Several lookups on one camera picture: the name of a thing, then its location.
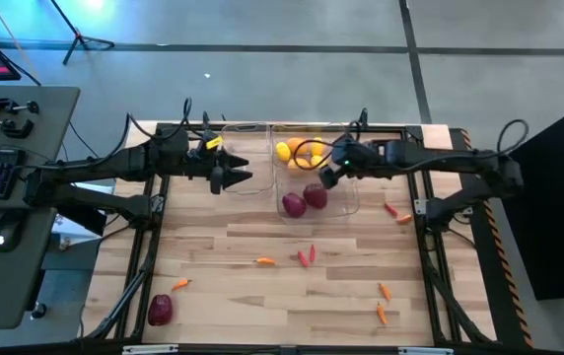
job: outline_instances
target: yellow lemon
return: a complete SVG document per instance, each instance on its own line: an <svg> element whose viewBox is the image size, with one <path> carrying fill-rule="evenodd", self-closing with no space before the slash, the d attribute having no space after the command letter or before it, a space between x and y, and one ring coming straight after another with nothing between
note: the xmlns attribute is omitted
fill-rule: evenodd
<svg viewBox="0 0 564 355"><path fill-rule="evenodd" d="M288 162L289 159L291 159L291 150L284 142L280 142L275 145L275 153L278 155L278 159L282 162Z"/></svg>
<svg viewBox="0 0 564 355"><path fill-rule="evenodd" d="M313 140L321 141L321 137L315 137L315 138L313 138ZM313 154L313 156L322 155L324 150L325 150L324 144L321 144L321 143L318 143L318 142L312 142L311 143L311 154Z"/></svg>
<svg viewBox="0 0 564 355"><path fill-rule="evenodd" d="M309 162L307 162L306 159L298 158L297 161L298 161L298 165L302 168L309 169L311 167L311 164L309 164ZM289 161L289 169L290 170L300 170L300 168L298 168L298 166L295 165L295 162L293 161L293 159L291 159Z"/></svg>
<svg viewBox="0 0 564 355"><path fill-rule="evenodd" d="M315 155L315 156L313 156L313 157L311 158L311 165L312 165L313 167L316 167L317 165L319 165L319 167L321 168L321 167L323 167L323 166L326 165L326 161L324 161L323 163L320 164L320 162L321 162L322 160L323 160L323 157L322 157L322 156Z"/></svg>
<svg viewBox="0 0 564 355"><path fill-rule="evenodd" d="M298 147L300 147L300 144L302 144L304 142L304 139L302 138L291 138L288 141L286 141L286 144L289 146L289 149L291 150L291 154L294 154L296 150L298 150ZM309 145L310 144L303 144L300 147L300 150L298 150L298 152L296 153L297 155L303 155L303 154L309 154Z"/></svg>

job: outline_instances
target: red onion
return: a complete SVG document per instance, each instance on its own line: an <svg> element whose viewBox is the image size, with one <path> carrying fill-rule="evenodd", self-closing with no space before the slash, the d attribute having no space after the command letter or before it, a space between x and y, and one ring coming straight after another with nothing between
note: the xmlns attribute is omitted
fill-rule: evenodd
<svg viewBox="0 0 564 355"><path fill-rule="evenodd" d="M300 218L306 212L306 201L295 192L289 192L282 197L284 210L293 218Z"/></svg>
<svg viewBox="0 0 564 355"><path fill-rule="evenodd" d="M328 203L328 193L321 183L311 183L304 188L304 199L309 206L322 209Z"/></svg>
<svg viewBox="0 0 564 355"><path fill-rule="evenodd" d="M164 325L173 318L173 300L169 295L155 295L148 309L148 324Z"/></svg>

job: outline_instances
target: desk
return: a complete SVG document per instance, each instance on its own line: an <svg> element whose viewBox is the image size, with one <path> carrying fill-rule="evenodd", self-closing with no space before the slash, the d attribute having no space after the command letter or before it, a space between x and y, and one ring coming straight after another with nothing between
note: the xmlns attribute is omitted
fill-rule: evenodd
<svg viewBox="0 0 564 355"><path fill-rule="evenodd" d="M156 124L146 121L142 126L153 131ZM447 126L425 125L422 130L427 147L451 148ZM322 137L331 140L335 136ZM399 137L384 133L362 136L362 140L377 138ZM126 145L145 140L132 130ZM460 188L457 174L431 176L439 197ZM412 211L406 178L364 178L357 185L360 209L347 223L292 226L277 214L275 192L269 198L245 202L229 193L210 194L202 178L173 177L151 295L171 294L176 313L170 324L147 325L143 341L432 345L414 228L396 225L383 208L387 200L400 211ZM126 196L142 190L142 183L119 181L115 193ZM124 223L114 223L109 229L122 226ZM468 228L457 224L452 228L470 237ZM101 245L83 316L87 332L121 294L133 234L122 232ZM444 240L456 298L482 332L494 339L475 250L450 234ZM298 249L308 253L311 245L317 248L317 261L305 269L295 255ZM264 255L278 264L253 264ZM180 278L192 283L171 293L171 286ZM387 326L380 325L375 311L379 300L386 304L379 281L392 293L386 306ZM127 334L138 300L131 303ZM444 333L449 334L443 302L439 309Z"/></svg>
<svg viewBox="0 0 564 355"><path fill-rule="evenodd" d="M39 115L19 114L20 118L29 118L35 123L28 138L12 139L0 132L0 145L16 145L55 159L79 94L78 88L0 86L0 98L10 98L20 105L34 100L40 106ZM43 158L28 154L27 164L41 163ZM28 207L22 200L23 193L24 184L17 181L11 197L0 201L0 217L6 208ZM50 208L35 210L26 222L17 248L0 252L0 328L16 327L22 319L55 216L55 210Z"/></svg>

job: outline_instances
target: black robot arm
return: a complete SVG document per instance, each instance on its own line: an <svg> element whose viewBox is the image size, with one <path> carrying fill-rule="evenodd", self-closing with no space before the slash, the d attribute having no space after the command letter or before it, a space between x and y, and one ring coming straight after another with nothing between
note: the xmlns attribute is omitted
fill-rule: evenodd
<svg viewBox="0 0 564 355"><path fill-rule="evenodd" d="M120 214L132 228L144 227L153 221L151 197L114 196L73 183L101 178L145 181L153 175L206 178L211 192L219 194L221 188L248 179L251 173L234 169L248 161L218 149L217 138L206 130L196 138L198 146L189 149L187 131L168 126L148 141L106 158L45 164L26 177L24 201L32 207L55 207L62 216L99 235L106 221L101 210Z"/></svg>
<svg viewBox="0 0 564 355"><path fill-rule="evenodd" d="M428 149L402 140L360 143L344 134L332 143L331 161L319 178L333 188L342 177L392 178L422 170L476 174L479 180L447 198L433 198L423 208L426 227L445 231L454 214L490 197L508 197L523 187L519 164L490 150Z"/></svg>

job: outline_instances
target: gray floor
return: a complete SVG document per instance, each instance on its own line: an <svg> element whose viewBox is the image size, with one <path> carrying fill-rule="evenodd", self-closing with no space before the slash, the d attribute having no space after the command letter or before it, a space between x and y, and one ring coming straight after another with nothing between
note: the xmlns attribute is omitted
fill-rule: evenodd
<svg viewBox="0 0 564 355"><path fill-rule="evenodd" d="M119 43L406 46L397 0L59 3L84 34ZM564 48L564 1L409 0L408 6L418 46ZM0 13L21 41L72 37L49 1L0 0ZM0 40L8 38L0 23ZM6 52L31 68L17 50ZM421 119L407 54L78 51L66 67L64 54L26 50L43 84L82 89L73 121L101 154L115 144L127 111L174 119L186 96L194 99L194 117L206 109L230 120L338 121L367 107L373 122ZM535 134L564 115L564 55L421 55L420 65L432 121L468 129L478 147L492 147L510 119L526 119ZM65 143L71 159L89 154L71 132ZM564 350L564 300L534 299L512 234L497 216L534 344ZM2 344L75 336L89 277L47 277L40 297L51 314L0 331Z"/></svg>

